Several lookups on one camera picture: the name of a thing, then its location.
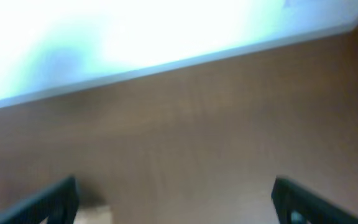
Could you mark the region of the cardboard box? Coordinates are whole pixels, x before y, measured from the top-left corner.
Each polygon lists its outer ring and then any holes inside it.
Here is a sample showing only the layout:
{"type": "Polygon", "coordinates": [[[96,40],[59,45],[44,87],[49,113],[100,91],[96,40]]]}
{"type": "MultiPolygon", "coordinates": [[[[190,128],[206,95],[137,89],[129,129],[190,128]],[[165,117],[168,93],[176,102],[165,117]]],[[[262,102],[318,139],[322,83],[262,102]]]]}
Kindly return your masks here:
{"type": "Polygon", "coordinates": [[[74,224],[114,224],[114,216],[109,206],[81,208],[77,211],[74,224]]]}

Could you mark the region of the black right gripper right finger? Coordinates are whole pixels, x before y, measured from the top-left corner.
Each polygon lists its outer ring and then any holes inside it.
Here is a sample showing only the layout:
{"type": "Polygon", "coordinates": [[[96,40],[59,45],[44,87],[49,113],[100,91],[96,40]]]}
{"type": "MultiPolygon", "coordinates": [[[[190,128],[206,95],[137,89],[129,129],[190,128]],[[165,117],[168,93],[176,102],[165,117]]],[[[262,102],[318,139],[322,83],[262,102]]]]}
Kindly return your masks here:
{"type": "Polygon", "coordinates": [[[357,216],[284,177],[276,177],[271,198],[281,224],[358,224],[357,216]]]}

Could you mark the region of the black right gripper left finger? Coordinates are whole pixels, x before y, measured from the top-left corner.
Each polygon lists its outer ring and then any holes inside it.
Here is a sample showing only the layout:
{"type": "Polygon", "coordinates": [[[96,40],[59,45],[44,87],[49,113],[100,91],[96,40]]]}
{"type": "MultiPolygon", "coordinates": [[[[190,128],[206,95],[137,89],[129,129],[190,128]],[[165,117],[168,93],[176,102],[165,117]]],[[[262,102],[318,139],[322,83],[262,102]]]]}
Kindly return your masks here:
{"type": "Polygon", "coordinates": [[[76,179],[69,176],[0,213],[0,224],[73,224],[80,204],[76,179]]]}

